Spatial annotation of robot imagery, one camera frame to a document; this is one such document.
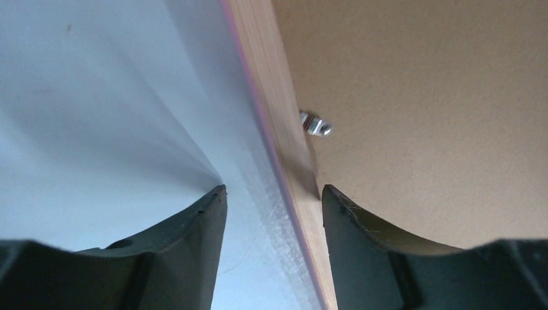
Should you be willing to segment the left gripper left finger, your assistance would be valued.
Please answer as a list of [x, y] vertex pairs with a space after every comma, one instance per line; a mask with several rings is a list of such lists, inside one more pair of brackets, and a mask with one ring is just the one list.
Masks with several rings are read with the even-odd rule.
[[1, 308], [209, 309], [226, 216], [226, 188], [219, 185], [104, 249], [3, 240]]

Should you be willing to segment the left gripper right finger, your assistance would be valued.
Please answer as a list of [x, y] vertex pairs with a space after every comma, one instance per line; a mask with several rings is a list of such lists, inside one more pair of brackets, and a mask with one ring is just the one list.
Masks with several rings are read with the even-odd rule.
[[546, 309], [547, 240], [470, 249], [427, 240], [372, 214], [333, 185], [322, 215], [340, 309]]

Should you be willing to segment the brown cardboard backing board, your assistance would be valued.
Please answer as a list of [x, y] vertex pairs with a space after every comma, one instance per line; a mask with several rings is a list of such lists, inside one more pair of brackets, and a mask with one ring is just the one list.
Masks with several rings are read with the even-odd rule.
[[546, 1], [275, 1], [320, 185], [429, 240], [547, 237]]

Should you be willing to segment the pink wooden photo frame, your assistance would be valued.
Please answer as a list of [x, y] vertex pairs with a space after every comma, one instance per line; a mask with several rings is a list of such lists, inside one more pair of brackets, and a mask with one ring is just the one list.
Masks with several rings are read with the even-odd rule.
[[337, 309], [316, 164], [302, 128], [272, 1], [223, 1], [321, 309]]

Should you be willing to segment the small metal retaining clip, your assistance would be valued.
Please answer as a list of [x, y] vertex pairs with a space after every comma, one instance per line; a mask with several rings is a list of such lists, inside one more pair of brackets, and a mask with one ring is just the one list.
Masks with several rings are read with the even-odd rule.
[[332, 132], [332, 125], [318, 115], [300, 110], [300, 121], [306, 133], [311, 136], [325, 137]]

